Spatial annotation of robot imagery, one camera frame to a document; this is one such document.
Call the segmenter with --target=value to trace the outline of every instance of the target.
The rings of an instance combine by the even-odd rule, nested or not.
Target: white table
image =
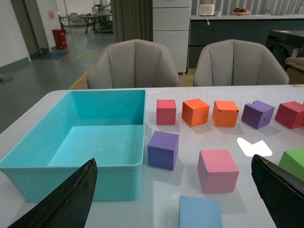
[[[246,157],[237,138],[250,143],[264,140],[273,151],[270,161],[278,164],[284,150],[304,147],[304,127],[287,129],[274,120],[280,103],[304,101],[304,87],[292,85],[149,88],[146,99],[142,196],[130,202],[93,202],[88,228],[177,228],[180,195],[220,201],[224,228],[275,228],[251,177],[251,158]],[[45,96],[0,135],[2,158],[23,135],[66,93]],[[207,124],[190,128],[181,119],[182,102],[200,98],[210,105]],[[156,100],[175,99],[175,126],[156,125]],[[235,128],[215,127],[211,114],[215,100],[233,100],[240,109]],[[241,122],[244,105],[260,100],[275,107],[270,125],[255,130]],[[154,131],[180,135],[179,156],[174,171],[147,165],[147,144]],[[240,169],[236,189],[228,194],[203,194],[197,174],[199,151],[229,149]],[[7,227],[35,204],[25,202],[9,179],[0,173],[0,227]]]

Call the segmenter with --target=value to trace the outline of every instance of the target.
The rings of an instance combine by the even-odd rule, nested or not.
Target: floor
[[[39,57],[12,72],[1,72],[10,74],[12,79],[0,82],[0,133],[46,94],[74,85],[93,66],[103,49],[114,43],[111,33],[96,34],[89,29],[85,34],[85,29],[74,27],[66,33],[67,49],[53,53],[65,54],[59,59]],[[180,86],[193,86],[193,70],[188,72],[180,75]]]

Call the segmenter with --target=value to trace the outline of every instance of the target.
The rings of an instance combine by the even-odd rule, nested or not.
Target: foam block
[[[173,170],[178,150],[178,134],[155,131],[148,144],[148,165]]]
[[[304,181],[304,148],[285,151],[279,167]]]
[[[303,127],[304,105],[296,101],[281,103],[277,110],[275,120],[290,129]]]
[[[218,200],[180,196],[179,228],[222,228]]]
[[[228,150],[201,150],[198,174],[204,193],[233,192],[239,170]]]
[[[176,120],[175,100],[157,100],[156,103],[157,103],[156,124],[175,125],[175,120]]]
[[[182,103],[181,118],[191,127],[205,124],[208,121],[209,104],[199,98]]]
[[[235,127],[239,109],[234,101],[215,101],[212,118],[216,127]]]
[[[274,107],[260,101],[248,103],[244,107],[242,121],[255,129],[264,127],[270,123]]]

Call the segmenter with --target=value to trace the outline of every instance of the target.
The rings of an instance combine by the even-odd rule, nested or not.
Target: blue cube
[[[274,107],[260,101],[245,105],[242,121],[255,129],[264,127],[270,123]]]
[[[155,131],[148,144],[148,164],[173,170],[179,150],[179,135]]]
[[[180,196],[179,228],[222,228],[218,200]]]

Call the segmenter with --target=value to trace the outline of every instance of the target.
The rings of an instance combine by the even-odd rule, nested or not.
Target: teal plastic bin
[[[94,201],[141,195],[144,90],[70,91],[0,161],[25,199],[40,202],[89,159]]]

